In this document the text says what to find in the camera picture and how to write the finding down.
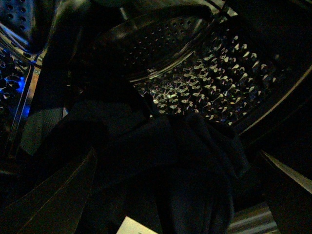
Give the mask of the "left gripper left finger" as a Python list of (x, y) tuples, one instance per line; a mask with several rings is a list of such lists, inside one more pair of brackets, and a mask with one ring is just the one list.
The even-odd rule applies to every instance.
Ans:
[(2, 234), (73, 234), (97, 167), (93, 148), (0, 213)]

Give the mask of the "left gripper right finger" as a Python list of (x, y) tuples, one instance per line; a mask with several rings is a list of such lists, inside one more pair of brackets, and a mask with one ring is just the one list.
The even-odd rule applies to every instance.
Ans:
[(282, 234), (312, 232), (312, 181), (270, 154), (259, 152), (267, 204)]

